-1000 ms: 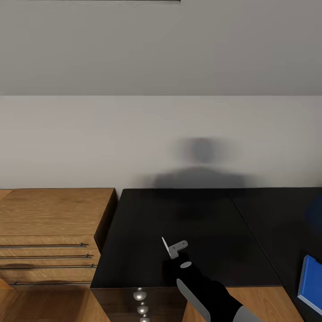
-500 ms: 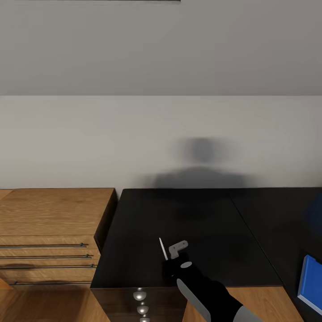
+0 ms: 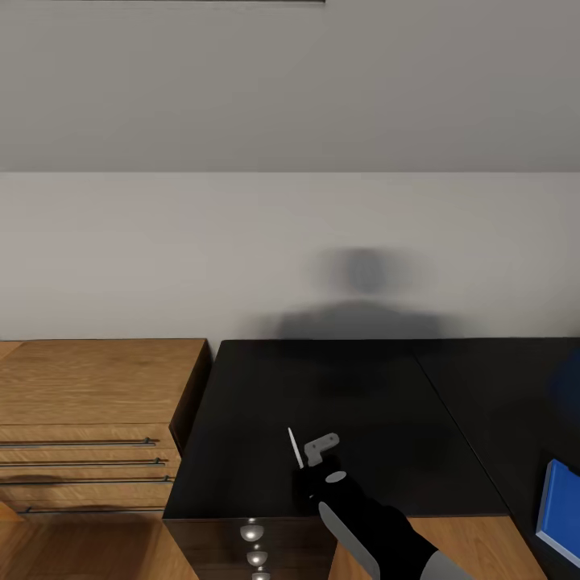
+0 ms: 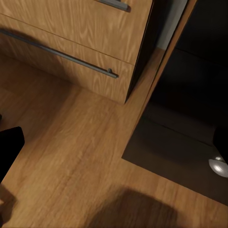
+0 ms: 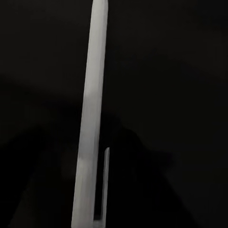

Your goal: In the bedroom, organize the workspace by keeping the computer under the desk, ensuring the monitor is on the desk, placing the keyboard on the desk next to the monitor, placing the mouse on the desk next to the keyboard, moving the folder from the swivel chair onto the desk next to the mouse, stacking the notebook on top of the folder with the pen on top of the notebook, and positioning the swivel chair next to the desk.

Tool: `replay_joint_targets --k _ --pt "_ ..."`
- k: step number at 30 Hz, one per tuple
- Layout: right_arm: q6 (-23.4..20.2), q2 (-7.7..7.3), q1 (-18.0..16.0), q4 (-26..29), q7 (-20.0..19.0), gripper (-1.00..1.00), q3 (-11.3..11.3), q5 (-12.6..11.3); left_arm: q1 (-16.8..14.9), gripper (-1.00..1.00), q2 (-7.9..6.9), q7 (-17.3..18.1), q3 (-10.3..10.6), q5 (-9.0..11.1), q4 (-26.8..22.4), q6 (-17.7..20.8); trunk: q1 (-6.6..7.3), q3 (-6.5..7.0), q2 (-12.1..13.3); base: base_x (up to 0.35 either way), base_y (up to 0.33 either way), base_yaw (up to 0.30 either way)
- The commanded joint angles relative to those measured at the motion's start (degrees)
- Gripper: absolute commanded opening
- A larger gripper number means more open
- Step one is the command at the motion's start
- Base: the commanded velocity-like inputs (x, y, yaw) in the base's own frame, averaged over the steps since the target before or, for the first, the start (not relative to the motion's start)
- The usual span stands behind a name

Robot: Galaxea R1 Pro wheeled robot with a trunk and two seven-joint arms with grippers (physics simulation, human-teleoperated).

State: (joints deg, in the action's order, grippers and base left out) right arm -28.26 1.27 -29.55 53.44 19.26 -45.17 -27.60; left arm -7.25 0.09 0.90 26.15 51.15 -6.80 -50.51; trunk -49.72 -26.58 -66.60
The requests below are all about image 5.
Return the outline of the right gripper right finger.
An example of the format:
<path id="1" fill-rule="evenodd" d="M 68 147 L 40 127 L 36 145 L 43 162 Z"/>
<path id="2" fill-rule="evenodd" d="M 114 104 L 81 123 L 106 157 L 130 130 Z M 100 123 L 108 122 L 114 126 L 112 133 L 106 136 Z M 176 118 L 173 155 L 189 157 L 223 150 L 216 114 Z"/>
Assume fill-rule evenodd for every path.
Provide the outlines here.
<path id="1" fill-rule="evenodd" d="M 119 127 L 123 228 L 200 228 L 135 132 Z M 130 158 L 149 212 L 138 210 Z"/>

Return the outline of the pen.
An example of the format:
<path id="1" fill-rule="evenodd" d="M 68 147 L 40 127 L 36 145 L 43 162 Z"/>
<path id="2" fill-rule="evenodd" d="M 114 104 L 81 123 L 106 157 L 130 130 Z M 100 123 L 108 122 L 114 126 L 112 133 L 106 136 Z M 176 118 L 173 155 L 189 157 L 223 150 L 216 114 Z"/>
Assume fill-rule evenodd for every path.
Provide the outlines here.
<path id="1" fill-rule="evenodd" d="M 110 147 L 104 151 L 101 218 L 94 220 L 108 0 L 93 0 L 71 228 L 105 228 Z"/>

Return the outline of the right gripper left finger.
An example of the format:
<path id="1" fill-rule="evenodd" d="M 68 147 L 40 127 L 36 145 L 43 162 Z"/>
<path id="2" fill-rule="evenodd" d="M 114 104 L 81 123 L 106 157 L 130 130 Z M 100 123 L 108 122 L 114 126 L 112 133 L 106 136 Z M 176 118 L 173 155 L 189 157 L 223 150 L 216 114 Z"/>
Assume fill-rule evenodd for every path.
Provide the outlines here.
<path id="1" fill-rule="evenodd" d="M 8 228 L 45 145 L 40 126 L 0 147 L 0 228 Z"/>

